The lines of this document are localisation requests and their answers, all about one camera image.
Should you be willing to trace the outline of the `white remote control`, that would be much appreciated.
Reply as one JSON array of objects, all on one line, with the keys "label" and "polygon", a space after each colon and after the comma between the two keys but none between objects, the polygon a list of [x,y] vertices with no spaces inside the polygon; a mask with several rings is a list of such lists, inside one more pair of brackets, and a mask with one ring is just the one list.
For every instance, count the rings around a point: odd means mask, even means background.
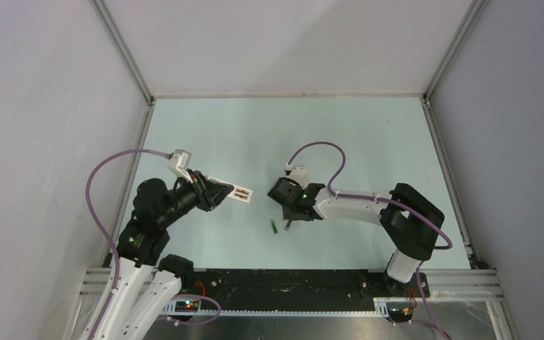
[{"label": "white remote control", "polygon": [[228,181],[224,181],[222,179],[215,178],[212,176],[207,176],[207,179],[215,183],[231,186],[232,191],[228,194],[227,196],[228,198],[235,199],[243,203],[251,202],[251,199],[253,196],[253,191],[251,189],[245,188],[243,186],[238,186],[237,184],[230,183]]}]

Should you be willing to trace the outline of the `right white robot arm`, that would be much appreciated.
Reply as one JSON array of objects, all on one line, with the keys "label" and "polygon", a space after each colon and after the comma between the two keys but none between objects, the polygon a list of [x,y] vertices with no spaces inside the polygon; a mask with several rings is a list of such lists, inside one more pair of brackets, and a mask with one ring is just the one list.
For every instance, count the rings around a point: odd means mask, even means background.
[{"label": "right white robot arm", "polygon": [[287,222],[343,219],[382,227],[395,246],[382,275],[386,291],[394,296],[411,291],[420,265],[435,250],[453,246],[441,229],[445,215],[406,183],[381,193],[364,193],[340,191],[323,183],[302,185],[283,176],[267,196],[281,206]]}]

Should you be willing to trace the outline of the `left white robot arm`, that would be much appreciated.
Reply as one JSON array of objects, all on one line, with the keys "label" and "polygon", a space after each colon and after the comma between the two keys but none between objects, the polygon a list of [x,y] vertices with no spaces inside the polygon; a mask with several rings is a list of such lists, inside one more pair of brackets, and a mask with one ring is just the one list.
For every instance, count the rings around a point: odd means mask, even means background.
[{"label": "left white robot arm", "polygon": [[100,310],[82,339],[142,339],[172,297],[193,291],[193,262],[173,254],[161,256],[170,240],[166,229],[195,208],[214,210],[234,186],[199,171],[188,173],[189,180],[178,178],[174,188],[158,178],[137,187],[131,218],[118,237],[114,267],[98,302]]}]

